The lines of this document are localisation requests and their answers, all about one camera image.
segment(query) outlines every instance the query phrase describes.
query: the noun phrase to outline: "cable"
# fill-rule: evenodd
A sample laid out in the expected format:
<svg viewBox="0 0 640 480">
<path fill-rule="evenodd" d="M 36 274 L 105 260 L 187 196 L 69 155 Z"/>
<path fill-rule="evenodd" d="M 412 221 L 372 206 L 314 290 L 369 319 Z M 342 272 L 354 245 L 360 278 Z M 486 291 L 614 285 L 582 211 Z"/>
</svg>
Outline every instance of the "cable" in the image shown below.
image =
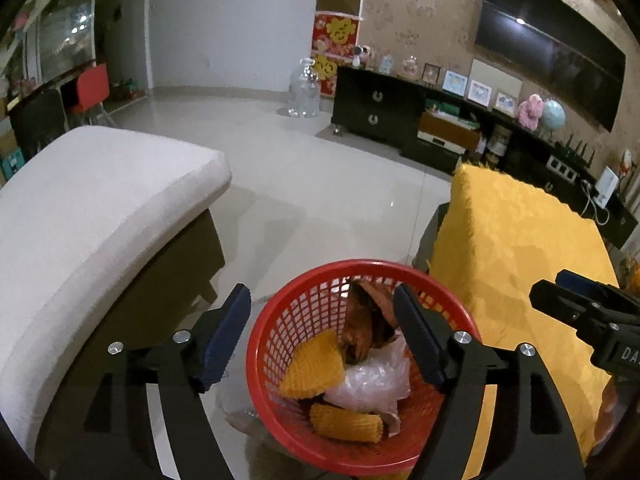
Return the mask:
<svg viewBox="0 0 640 480">
<path fill-rule="evenodd" d="M 581 180 L 580 185 L 582 186 L 582 190 L 584 191 L 584 194 L 587 196 L 587 203 L 584 205 L 584 209 L 582 210 L 582 213 L 580 213 L 580 216 L 584 215 L 587 212 L 587 209 L 589 208 L 589 204 L 591 204 L 593 205 L 593 210 L 595 211 L 594 220 L 596 224 L 598 224 L 599 226 L 605 225 L 609 221 L 609 218 L 611 216 L 611 214 L 609 213 L 609 210 L 606 207 L 600 208 L 607 214 L 607 219 L 604 222 L 600 222 L 600 219 L 598 218 L 599 206 L 593 201 L 593 198 L 591 197 L 591 184 L 586 180 Z"/>
</svg>

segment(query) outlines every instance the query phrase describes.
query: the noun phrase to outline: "glass jar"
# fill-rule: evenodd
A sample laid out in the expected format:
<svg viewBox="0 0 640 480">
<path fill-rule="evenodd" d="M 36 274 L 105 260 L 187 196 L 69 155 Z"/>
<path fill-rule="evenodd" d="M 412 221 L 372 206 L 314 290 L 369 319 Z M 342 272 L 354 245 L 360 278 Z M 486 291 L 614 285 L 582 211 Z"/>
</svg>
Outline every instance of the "glass jar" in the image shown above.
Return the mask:
<svg viewBox="0 0 640 480">
<path fill-rule="evenodd" d="M 402 76 L 407 79 L 418 79 L 418 63 L 415 56 L 409 56 L 402 62 Z"/>
<path fill-rule="evenodd" d="M 289 115 L 311 118 L 320 111 L 320 80 L 313 69 L 316 61 L 310 57 L 300 60 L 291 74 L 289 84 Z"/>
</svg>

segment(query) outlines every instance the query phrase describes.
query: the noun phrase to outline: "photo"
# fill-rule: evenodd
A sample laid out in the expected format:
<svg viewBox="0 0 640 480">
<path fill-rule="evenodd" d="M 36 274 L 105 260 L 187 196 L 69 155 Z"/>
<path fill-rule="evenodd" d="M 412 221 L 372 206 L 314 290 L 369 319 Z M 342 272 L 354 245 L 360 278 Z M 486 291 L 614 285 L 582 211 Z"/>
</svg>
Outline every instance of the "photo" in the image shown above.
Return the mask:
<svg viewBox="0 0 640 480">
<path fill-rule="evenodd" d="M 422 81 L 435 85 L 438 82 L 438 78 L 440 76 L 440 67 L 437 65 L 432 65 L 430 63 L 424 64 L 424 69 L 422 70 Z"/>
<path fill-rule="evenodd" d="M 465 76 L 456 74 L 451 70 L 447 70 L 447 73 L 444 76 L 442 89 L 444 91 L 451 92 L 452 94 L 464 96 L 467 81 L 468 78 L 466 78 Z"/>
<path fill-rule="evenodd" d="M 489 106 L 489 102 L 491 102 L 491 88 L 487 85 L 483 85 L 478 81 L 471 81 L 471 85 L 469 85 L 469 100 L 478 103 L 482 106 Z"/>
<path fill-rule="evenodd" d="M 509 117 L 514 117 L 516 114 L 516 98 L 507 94 L 503 94 L 502 92 L 498 92 L 498 95 L 495 99 L 494 109 L 502 112 L 503 114 L 508 115 Z"/>
</svg>

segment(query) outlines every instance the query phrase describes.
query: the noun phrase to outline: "yellow towel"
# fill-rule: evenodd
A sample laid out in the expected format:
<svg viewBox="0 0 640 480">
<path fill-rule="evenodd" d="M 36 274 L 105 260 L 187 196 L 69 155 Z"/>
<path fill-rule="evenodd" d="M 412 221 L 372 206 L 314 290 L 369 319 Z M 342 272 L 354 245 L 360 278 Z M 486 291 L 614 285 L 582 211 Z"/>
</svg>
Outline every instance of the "yellow towel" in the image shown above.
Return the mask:
<svg viewBox="0 0 640 480">
<path fill-rule="evenodd" d="M 314 404 L 309 417 L 320 436 L 373 443 L 380 442 L 382 438 L 383 424 L 379 415 L 366 415 L 326 404 Z"/>
<path fill-rule="evenodd" d="M 462 166 L 453 177 L 449 211 L 430 262 L 430 274 L 453 292 L 474 318 L 484 344 L 538 349 L 565 403 L 583 457 L 593 447 L 604 371 L 575 330 L 533 310 L 529 291 L 554 281 L 562 269 L 617 285 L 593 221 L 581 219 L 539 188 L 485 168 Z M 479 473 L 493 416 L 488 387 L 465 478 Z"/>
<path fill-rule="evenodd" d="M 310 399 L 340 384 L 344 365 L 335 330 L 324 330 L 298 345 L 278 386 L 287 399 Z"/>
</svg>

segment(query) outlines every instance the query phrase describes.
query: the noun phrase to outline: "black tv cabinet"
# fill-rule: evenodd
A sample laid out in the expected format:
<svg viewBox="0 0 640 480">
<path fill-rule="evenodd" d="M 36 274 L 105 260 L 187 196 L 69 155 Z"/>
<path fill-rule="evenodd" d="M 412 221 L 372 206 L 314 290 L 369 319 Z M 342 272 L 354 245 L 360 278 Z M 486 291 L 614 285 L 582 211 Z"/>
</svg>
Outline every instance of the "black tv cabinet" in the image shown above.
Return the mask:
<svg viewBox="0 0 640 480">
<path fill-rule="evenodd" d="M 562 160 L 563 154 L 555 145 L 540 139 L 500 112 L 488 110 L 442 89 L 368 70 L 339 67 L 332 123 L 337 128 L 395 146 L 402 156 L 451 174 L 458 156 L 417 137 L 425 99 L 457 106 L 463 118 L 473 115 L 486 138 L 491 136 L 497 124 L 510 130 L 511 140 L 498 170 L 540 187 L 578 214 L 582 212 L 587 198 L 580 181 L 586 180 L 592 185 L 596 181 L 587 168 L 572 166 L 579 177 L 575 183 L 569 183 L 546 167 L 551 155 Z M 607 208 L 609 221 L 598 229 L 603 238 L 621 248 L 638 221 L 617 194 L 611 198 Z M 593 208 L 588 209 L 585 215 L 591 217 Z"/>
</svg>

